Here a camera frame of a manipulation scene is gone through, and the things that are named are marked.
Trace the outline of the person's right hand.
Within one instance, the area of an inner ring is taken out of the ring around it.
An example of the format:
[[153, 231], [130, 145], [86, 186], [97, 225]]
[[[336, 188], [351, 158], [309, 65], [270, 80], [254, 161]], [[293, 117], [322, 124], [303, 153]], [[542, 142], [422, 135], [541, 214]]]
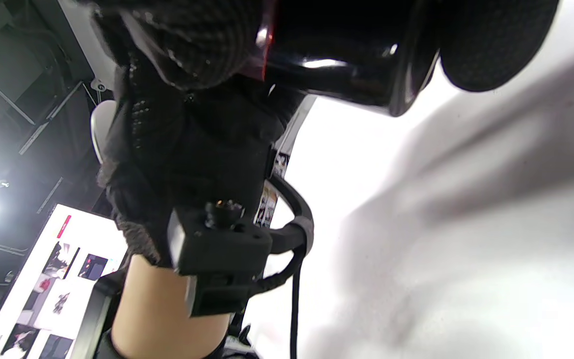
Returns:
[[[338, 20], [342, 30], [362, 30], [375, 39], [377, 25], [417, 25], [415, 0], [287, 0], [288, 20], [306, 35], [304, 21]], [[260, 29], [259, 0], [91, 0], [107, 52], [118, 59], [118, 41], [104, 29], [118, 22], [119, 36], [142, 43], [161, 77], [183, 88], [211, 88], [241, 70]], [[555, 18], [557, 0], [438, 0], [437, 47], [452, 84], [490, 91], [511, 80], [533, 59]]]

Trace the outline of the person's left hand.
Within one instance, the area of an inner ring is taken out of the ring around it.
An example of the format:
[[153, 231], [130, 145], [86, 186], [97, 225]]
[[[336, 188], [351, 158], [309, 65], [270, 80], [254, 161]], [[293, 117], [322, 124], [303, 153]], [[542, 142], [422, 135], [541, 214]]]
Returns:
[[305, 94], [235, 75], [214, 88], [180, 91], [140, 51], [119, 58], [116, 113], [98, 176], [132, 255], [170, 267], [173, 207], [232, 200], [251, 219], [270, 149]]

